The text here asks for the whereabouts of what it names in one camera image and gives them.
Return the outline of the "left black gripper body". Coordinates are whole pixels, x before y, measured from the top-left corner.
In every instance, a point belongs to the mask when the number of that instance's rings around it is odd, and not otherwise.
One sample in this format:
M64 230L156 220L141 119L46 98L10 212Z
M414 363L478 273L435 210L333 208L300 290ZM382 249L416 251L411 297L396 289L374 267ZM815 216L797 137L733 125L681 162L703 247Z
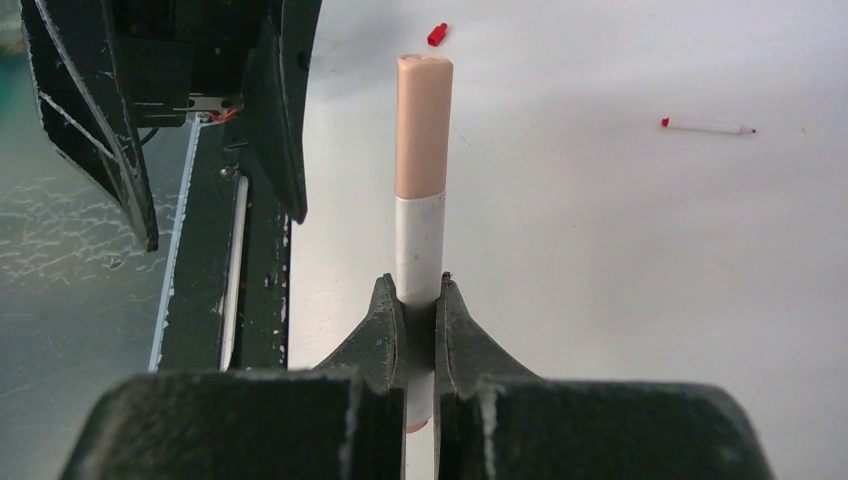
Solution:
M268 1L108 1L130 111L139 129L188 115L262 109L271 97L260 51Z

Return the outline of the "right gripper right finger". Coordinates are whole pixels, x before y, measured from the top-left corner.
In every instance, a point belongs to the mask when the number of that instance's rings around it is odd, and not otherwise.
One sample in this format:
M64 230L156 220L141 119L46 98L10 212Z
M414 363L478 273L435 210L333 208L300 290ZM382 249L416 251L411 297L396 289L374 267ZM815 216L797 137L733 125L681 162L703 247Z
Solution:
M435 326L439 479L770 479L746 413L697 383L553 380L502 348L441 281Z

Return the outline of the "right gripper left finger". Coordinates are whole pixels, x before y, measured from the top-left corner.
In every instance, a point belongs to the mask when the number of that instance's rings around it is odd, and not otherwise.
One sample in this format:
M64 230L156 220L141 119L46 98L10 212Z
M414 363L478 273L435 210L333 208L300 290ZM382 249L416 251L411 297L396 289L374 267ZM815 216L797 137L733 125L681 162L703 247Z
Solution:
M389 275L308 370L132 376L95 404L65 479L400 479L406 336Z

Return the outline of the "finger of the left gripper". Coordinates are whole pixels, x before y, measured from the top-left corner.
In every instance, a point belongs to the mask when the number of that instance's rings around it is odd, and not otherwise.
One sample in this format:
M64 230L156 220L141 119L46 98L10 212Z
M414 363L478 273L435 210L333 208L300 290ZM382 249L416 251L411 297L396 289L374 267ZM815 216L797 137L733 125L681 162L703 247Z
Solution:
M249 145L291 220L308 211L303 130L321 0L271 1L246 70L243 117Z
M108 1L20 4L42 128L58 153L118 204L142 247L156 211Z

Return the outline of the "white orange marker pen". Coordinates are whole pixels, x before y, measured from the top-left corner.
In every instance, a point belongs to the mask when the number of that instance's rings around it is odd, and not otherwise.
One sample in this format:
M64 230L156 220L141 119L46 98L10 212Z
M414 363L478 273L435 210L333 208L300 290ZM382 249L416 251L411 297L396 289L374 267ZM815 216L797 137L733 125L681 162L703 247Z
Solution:
M443 273L445 190L405 200L396 193L395 281L410 353L406 430L423 429L433 415L436 303Z

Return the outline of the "orange pen cap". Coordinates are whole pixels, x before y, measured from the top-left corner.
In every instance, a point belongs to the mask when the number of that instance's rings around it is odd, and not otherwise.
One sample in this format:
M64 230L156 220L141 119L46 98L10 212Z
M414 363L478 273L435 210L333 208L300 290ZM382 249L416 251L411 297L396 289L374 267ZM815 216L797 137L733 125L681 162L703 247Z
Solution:
M405 200L446 187L454 66L445 57L405 54L397 60L395 193Z

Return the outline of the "white red marker pen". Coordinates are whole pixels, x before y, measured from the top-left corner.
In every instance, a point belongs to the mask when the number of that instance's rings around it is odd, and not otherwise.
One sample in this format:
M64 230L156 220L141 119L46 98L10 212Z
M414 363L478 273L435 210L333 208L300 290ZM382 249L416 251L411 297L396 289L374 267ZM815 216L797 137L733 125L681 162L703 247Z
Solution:
M747 127L741 124L710 120L686 119L675 116L662 118L660 120L660 126L665 129L676 129L726 135L753 135L757 132L755 128Z

